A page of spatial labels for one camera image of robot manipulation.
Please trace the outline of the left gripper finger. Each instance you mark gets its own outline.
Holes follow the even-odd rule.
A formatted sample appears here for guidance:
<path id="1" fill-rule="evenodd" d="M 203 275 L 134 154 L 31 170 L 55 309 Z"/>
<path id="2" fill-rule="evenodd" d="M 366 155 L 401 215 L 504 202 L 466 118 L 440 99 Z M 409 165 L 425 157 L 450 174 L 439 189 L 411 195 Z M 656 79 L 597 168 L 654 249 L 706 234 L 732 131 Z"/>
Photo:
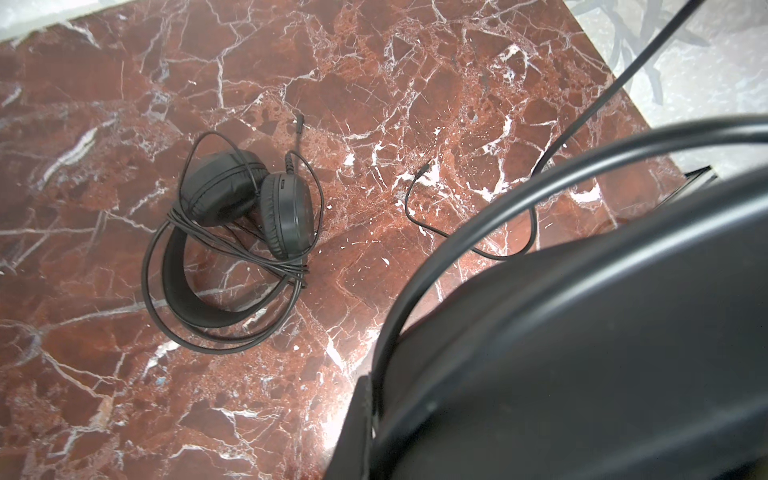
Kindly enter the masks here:
<path id="1" fill-rule="evenodd" d="M 358 378 L 325 480 L 370 478 L 373 444 L 373 388 L 368 375 Z"/>

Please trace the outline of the black headphones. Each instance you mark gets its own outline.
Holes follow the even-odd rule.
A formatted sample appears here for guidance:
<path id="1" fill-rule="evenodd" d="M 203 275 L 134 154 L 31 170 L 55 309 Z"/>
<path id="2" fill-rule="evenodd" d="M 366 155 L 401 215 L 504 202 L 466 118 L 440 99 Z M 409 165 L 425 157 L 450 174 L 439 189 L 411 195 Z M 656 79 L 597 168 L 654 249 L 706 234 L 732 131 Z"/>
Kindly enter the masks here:
<path id="1" fill-rule="evenodd" d="M 141 292 L 151 320 L 169 340 L 196 353 L 227 355 L 263 343 L 285 325 L 306 285 L 307 259 L 319 240 L 325 210 L 313 207 L 308 183 L 297 171 L 297 162 L 308 162 L 298 147 L 287 151 L 281 172 L 270 171 L 257 154 L 233 141 L 192 170 L 198 147 L 214 134 L 202 132 L 186 156 L 176 199 L 144 254 Z M 160 269 L 164 299 L 197 343 L 163 321 L 150 292 L 150 266 L 163 236 L 168 238 Z M 276 285 L 241 310 L 206 303 L 187 280 L 189 240 L 265 270 L 276 278 Z"/>
<path id="2" fill-rule="evenodd" d="M 765 478 L 765 169 L 515 256 L 406 321 L 453 262 L 550 196 L 649 157 L 766 140 L 763 114 L 643 132 L 536 175 L 447 238 L 382 327 L 362 475 Z"/>

